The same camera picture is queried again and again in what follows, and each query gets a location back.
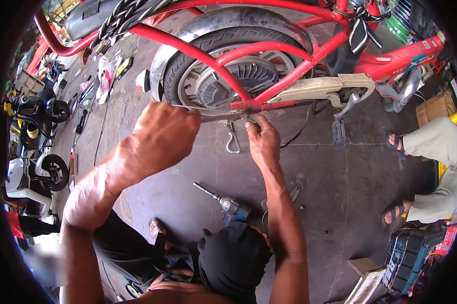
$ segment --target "rear wheel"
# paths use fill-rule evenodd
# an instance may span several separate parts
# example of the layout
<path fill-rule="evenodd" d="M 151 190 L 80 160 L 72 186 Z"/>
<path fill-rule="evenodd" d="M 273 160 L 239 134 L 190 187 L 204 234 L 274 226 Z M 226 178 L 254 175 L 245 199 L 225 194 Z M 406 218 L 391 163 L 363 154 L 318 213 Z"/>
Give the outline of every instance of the rear wheel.
<path fill-rule="evenodd" d="M 302 49 L 293 38 L 261 27 L 234 27 L 203 35 L 192 44 L 213 57 L 250 43 L 262 41 L 283 42 Z M 253 97 L 257 96 L 291 72 L 302 59 L 280 51 L 254 53 L 236 59 L 225 67 Z M 240 100 L 235 91 L 215 71 L 194 58 L 176 53 L 164 74 L 166 99 L 185 106 L 198 106 L 207 116 L 218 114 L 203 108 L 230 110 L 230 103 Z"/>
<path fill-rule="evenodd" d="M 54 123 L 62 123 L 70 116 L 70 108 L 68 104 L 62 100 L 55 100 L 53 106 L 53 115 L 50 120 Z"/>
<path fill-rule="evenodd" d="M 46 155 L 41 167 L 49 172 L 51 176 L 51 191 L 61 191 L 68 184 L 68 167 L 65 161 L 56 154 Z"/>

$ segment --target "helmet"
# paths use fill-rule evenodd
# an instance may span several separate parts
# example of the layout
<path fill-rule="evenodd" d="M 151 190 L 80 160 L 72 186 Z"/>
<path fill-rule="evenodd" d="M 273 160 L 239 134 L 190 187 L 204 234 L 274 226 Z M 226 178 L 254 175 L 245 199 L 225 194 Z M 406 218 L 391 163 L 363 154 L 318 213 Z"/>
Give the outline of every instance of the helmet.
<path fill-rule="evenodd" d="M 27 133 L 28 133 L 29 138 L 35 139 L 35 138 L 38 136 L 38 134 L 39 134 L 39 130 L 38 130 L 38 128 L 37 128 L 35 125 L 33 125 L 33 124 L 28 124 L 28 131 L 27 131 Z"/>

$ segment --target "tire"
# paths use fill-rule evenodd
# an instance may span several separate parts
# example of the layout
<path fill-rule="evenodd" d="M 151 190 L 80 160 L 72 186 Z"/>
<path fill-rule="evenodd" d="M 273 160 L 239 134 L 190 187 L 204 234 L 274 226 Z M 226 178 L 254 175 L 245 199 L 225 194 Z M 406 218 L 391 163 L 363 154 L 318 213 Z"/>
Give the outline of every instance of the tire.
<path fill-rule="evenodd" d="M 68 184 L 69 171 L 67 164 L 65 163 L 65 161 L 63 161 L 61 157 L 59 157 L 56 154 L 46 155 L 43 159 L 41 167 L 44 170 L 47 170 L 49 174 L 52 176 L 56 175 L 56 172 L 51 169 L 52 167 L 55 167 L 56 170 L 61 171 L 61 179 L 58 183 L 55 183 L 50 187 L 51 191 L 61 191 L 63 190 L 63 188 L 66 187 L 66 185 Z"/>
<path fill-rule="evenodd" d="M 55 100 L 54 101 L 54 106 L 53 106 L 53 114 L 61 114 L 61 116 L 58 117 L 53 117 L 51 116 L 49 120 L 51 120 L 53 123 L 62 123 L 65 120 L 68 119 L 70 116 L 70 107 L 68 104 L 62 100 Z"/>
<path fill-rule="evenodd" d="M 224 46 L 264 41 L 283 42 L 303 49 L 303 47 L 296 40 L 286 34 L 255 26 L 221 29 L 212 33 L 205 34 L 193 40 L 191 44 L 200 48 L 202 51 L 210 52 Z M 295 66 L 303 61 L 297 56 L 291 54 L 287 55 L 291 58 Z M 182 104 L 178 97 L 177 86 L 181 80 L 183 73 L 192 63 L 195 62 L 195 60 L 195 58 L 190 57 L 182 52 L 177 52 L 166 67 L 163 81 L 164 94 L 166 95 L 166 99 L 172 104 Z"/>

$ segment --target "bicycle seat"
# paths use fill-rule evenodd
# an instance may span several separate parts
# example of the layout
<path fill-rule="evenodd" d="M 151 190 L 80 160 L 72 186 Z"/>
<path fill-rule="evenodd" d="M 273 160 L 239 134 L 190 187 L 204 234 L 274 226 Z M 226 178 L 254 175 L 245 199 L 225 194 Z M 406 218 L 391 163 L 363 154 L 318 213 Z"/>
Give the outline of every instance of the bicycle seat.
<path fill-rule="evenodd" d="M 120 0 L 85 0 L 80 3 L 73 12 L 68 16 L 65 28 L 70 38 L 74 40 L 81 39 L 89 33 L 102 26 L 105 19 L 114 11 L 115 6 Z M 149 0 L 135 11 L 135 14 L 141 14 L 150 6 L 154 0 Z"/>

